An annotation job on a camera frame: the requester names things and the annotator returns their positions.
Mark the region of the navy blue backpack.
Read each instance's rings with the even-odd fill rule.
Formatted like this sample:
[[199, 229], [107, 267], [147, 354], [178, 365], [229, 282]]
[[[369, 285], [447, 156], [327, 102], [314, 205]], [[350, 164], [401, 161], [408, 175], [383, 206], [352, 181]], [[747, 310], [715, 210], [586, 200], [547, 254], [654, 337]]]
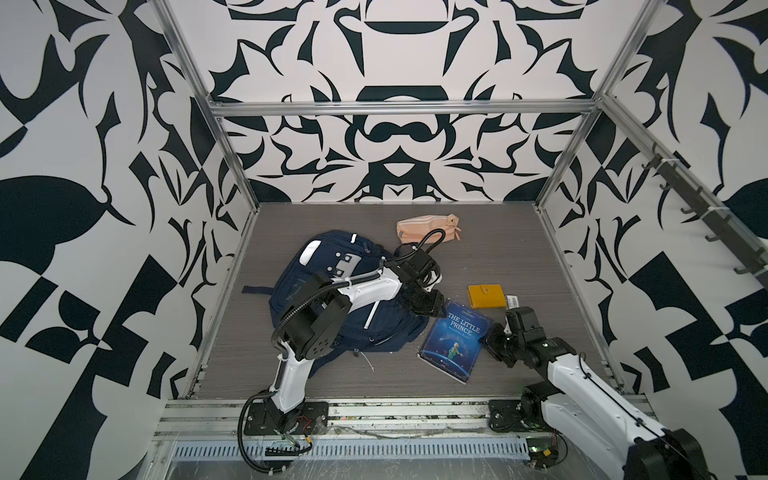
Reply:
[[[357, 233], [332, 230], [315, 235], [295, 254], [272, 287], [245, 286], [245, 294], [266, 295], [272, 324], [277, 326], [289, 304], [313, 276], [324, 274], [338, 283], [348, 277], [367, 275], [381, 259], [396, 255]], [[337, 359], [345, 352], [395, 352], [414, 341], [429, 320], [413, 313], [407, 306], [404, 292], [389, 301], [369, 304], [346, 317], [332, 349], [314, 361], [311, 372]]]

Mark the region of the blue Little Prince book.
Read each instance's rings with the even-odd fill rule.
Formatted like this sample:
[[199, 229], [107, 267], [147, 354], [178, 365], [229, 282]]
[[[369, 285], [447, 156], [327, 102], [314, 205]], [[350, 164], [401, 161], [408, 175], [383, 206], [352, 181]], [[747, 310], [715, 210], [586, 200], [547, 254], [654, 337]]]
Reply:
[[455, 301], [448, 301], [445, 314], [433, 323], [418, 350], [418, 357], [454, 380], [466, 384], [493, 320]]

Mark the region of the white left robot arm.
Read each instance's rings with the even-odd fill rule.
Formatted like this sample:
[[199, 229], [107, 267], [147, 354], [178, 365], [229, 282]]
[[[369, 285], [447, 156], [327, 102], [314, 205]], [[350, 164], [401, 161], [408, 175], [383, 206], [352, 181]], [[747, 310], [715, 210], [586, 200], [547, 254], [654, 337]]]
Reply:
[[334, 279], [322, 272], [313, 275], [286, 307], [271, 336], [279, 351], [279, 367], [269, 403], [282, 414], [298, 409], [306, 398], [313, 363], [332, 350], [350, 313], [402, 293], [414, 314], [442, 315], [445, 299], [436, 289], [441, 280], [440, 267], [430, 251], [422, 249], [382, 258], [374, 269], [358, 275]]

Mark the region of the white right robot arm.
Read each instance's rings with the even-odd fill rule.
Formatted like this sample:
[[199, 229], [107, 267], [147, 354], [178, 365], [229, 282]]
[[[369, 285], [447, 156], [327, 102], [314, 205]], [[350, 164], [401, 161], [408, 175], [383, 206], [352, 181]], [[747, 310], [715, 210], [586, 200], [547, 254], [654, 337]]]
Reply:
[[550, 337], [530, 307], [506, 311], [481, 345], [497, 361], [518, 363], [541, 380], [517, 401], [493, 400], [489, 427], [497, 433], [542, 429], [562, 436], [611, 479], [710, 479], [699, 442], [642, 412], [588, 365], [567, 341]]

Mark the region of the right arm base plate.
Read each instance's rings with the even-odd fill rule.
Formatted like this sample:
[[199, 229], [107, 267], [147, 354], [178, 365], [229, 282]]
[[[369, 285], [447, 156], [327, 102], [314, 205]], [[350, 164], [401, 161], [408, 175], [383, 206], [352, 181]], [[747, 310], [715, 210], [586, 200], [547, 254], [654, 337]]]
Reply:
[[488, 410], [488, 427], [495, 433], [556, 431], [544, 420], [542, 402], [532, 395], [490, 400]]

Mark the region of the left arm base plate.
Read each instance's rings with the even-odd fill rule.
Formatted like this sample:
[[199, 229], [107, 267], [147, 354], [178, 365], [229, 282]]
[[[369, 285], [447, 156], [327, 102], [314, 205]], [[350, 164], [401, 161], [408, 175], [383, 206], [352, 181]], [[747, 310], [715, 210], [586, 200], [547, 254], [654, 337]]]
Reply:
[[252, 403], [245, 415], [246, 436], [311, 435], [327, 426], [329, 404], [304, 401], [289, 412], [279, 410], [272, 400]]

